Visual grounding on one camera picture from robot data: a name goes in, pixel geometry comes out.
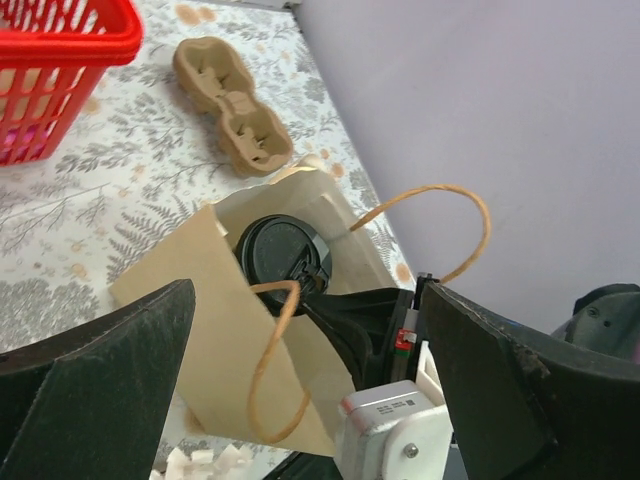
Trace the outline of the kraft paper bag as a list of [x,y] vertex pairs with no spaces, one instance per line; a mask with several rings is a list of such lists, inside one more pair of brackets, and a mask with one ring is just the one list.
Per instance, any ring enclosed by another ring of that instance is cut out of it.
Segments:
[[123,272],[111,294],[126,305],[189,279],[196,307],[177,390],[210,435],[332,456],[338,405],[354,380],[306,314],[269,309],[235,253],[245,229],[273,214],[308,224],[329,255],[332,294],[386,292],[395,282],[367,232],[381,213],[357,217],[311,157],[266,185],[201,208]]

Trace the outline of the red plastic shopping basket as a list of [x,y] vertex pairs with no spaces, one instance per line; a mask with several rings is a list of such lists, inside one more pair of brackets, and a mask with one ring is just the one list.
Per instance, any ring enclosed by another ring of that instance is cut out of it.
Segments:
[[106,69],[143,39],[131,1],[1,4],[1,163],[49,157]]

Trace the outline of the black lid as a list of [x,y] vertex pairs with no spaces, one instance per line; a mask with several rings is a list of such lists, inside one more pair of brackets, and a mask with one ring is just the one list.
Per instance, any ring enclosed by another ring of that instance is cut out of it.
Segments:
[[306,313],[306,297],[325,293],[332,278],[328,243],[311,225],[290,215],[274,214],[252,222],[240,236],[234,254],[251,286],[298,282],[298,316]]

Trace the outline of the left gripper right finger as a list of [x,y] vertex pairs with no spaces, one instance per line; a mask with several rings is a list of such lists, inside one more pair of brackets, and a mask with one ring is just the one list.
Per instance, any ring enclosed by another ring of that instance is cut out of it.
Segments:
[[639,361],[561,341],[447,287],[420,310],[471,479],[635,479]]

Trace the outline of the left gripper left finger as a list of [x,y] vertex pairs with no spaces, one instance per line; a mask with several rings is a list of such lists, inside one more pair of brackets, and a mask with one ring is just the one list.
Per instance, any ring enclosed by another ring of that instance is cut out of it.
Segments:
[[195,306],[192,281],[176,280],[2,353],[2,478],[148,478]]

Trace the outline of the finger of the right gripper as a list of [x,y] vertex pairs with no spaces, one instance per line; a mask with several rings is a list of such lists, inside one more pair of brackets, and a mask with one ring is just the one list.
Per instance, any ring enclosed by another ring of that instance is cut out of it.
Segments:
[[395,341],[414,293],[381,288],[344,295],[309,294],[301,309],[338,353],[357,390],[391,381]]

